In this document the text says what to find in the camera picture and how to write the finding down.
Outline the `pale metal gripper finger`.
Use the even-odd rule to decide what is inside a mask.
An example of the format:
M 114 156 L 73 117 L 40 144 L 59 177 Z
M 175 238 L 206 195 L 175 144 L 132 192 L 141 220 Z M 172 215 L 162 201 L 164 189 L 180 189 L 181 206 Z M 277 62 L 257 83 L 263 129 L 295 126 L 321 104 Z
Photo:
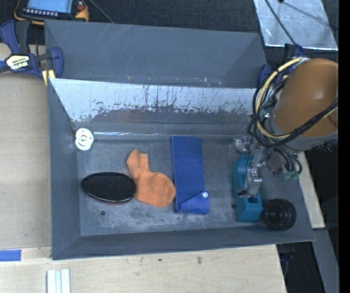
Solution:
M 238 177 L 237 194 L 238 196 L 248 195 L 248 177 L 246 175 Z
M 250 168 L 247 174 L 247 193 L 256 196 L 262 185 L 263 177 L 259 168 Z

